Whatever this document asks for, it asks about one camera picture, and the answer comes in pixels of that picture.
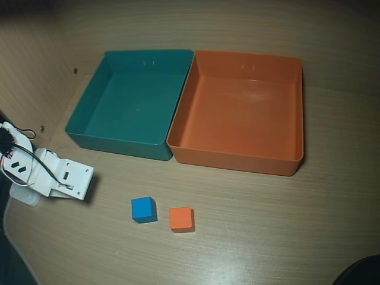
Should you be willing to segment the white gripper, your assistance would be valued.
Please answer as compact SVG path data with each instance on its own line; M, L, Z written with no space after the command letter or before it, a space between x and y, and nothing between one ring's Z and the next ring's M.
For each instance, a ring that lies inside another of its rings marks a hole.
M60 182L63 179L59 175L59 166L63 160L56 153L49 151L47 148L38 148L35 155L47 166L47 168L58 178ZM58 190L57 181L51 177L48 171L36 161L33 164L31 181L32 188L44 197L77 199L77 195L72 192L62 192Z

